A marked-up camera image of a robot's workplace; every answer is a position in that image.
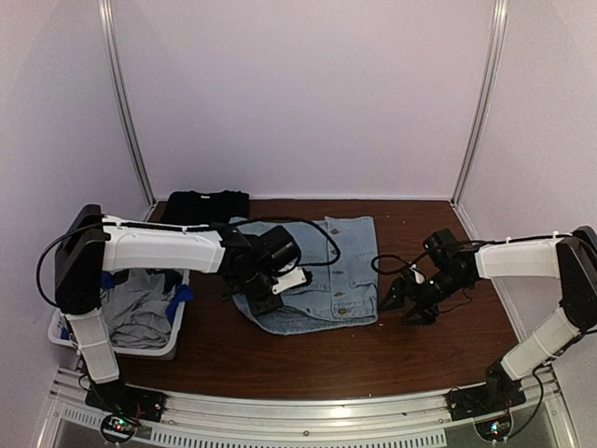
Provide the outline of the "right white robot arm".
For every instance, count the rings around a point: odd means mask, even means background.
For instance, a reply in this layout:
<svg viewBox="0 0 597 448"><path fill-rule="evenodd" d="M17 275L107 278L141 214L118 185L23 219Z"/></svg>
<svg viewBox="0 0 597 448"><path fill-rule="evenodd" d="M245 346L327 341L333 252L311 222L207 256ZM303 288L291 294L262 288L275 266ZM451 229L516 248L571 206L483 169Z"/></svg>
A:
<svg viewBox="0 0 597 448"><path fill-rule="evenodd" d="M486 370L478 402L487 412L499 411L522 378L596 330L596 231L590 226L501 241L460 241L442 229L391 275L379 309L405 308L407 325L435 323L441 302L481 280L509 298L509 313L539 312L536 327Z"/></svg>

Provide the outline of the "light blue denim garment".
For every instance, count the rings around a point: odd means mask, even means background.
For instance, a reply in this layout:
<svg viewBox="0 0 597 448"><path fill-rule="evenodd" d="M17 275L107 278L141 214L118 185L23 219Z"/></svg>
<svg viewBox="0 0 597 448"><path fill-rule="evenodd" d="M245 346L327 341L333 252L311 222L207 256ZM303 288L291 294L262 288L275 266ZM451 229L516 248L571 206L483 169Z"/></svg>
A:
<svg viewBox="0 0 597 448"><path fill-rule="evenodd" d="M300 264L312 273L309 285L285 291L281 309L258 317L250 315L244 295L232 298L240 313L268 333L300 335L378 320L378 275L370 266L378 255L374 219L325 217L317 225L339 250L305 223L283 225L301 250Z"/></svg>

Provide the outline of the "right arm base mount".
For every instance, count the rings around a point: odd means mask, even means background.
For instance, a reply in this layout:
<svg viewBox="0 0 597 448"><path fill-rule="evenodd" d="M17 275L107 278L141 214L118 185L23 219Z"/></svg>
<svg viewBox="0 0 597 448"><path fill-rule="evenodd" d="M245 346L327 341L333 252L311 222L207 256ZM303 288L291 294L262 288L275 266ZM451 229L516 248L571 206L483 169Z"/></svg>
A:
<svg viewBox="0 0 597 448"><path fill-rule="evenodd" d="M525 394L518 388L501 396L492 393L486 385L454 387L444 398L452 421L506 413L512 407L526 402Z"/></svg>

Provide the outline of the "black t-shirt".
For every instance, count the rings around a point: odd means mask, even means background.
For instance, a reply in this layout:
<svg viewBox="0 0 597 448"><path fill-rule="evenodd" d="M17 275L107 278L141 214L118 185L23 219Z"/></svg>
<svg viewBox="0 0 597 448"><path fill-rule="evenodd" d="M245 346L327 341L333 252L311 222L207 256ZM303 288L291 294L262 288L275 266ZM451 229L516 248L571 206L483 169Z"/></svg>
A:
<svg viewBox="0 0 597 448"><path fill-rule="evenodd" d="M234 217L249 217L249 209L250 196L241 191L176 191L169 196L160 223L188 226L228 223Z"/></svg>

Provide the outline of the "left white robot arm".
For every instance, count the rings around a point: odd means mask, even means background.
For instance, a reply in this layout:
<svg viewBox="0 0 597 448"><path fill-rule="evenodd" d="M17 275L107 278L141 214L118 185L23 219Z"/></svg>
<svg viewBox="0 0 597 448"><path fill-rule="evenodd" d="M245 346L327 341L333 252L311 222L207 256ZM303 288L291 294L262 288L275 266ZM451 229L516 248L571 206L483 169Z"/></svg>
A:
<svg viewBox="0 0 597 448"><path fill-rule="evenodd" d="M121 382L102 311L107 274L215 274L246 297L254 315L274 311L283 293L312 279L300 265L298 242L282 225L250 234L236 223L183 226L127 220L88 204L55 248L54 303L74 333L99 401L114 414L127 413L134 395Z"/></svg>

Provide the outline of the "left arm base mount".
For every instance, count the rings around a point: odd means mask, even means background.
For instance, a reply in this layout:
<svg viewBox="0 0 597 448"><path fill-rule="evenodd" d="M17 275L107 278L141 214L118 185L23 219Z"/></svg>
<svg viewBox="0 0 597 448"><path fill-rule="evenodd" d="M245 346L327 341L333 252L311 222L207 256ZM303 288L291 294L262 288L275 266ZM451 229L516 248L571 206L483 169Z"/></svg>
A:
<svg viewBox="0 0 597 448"><path fill-rule="evenodd" d="M146 420L159 423L164 411L166 395L161 392L128 386L120 392L89 391L85 397L85 404L125 416L131 420Z"/></svg>

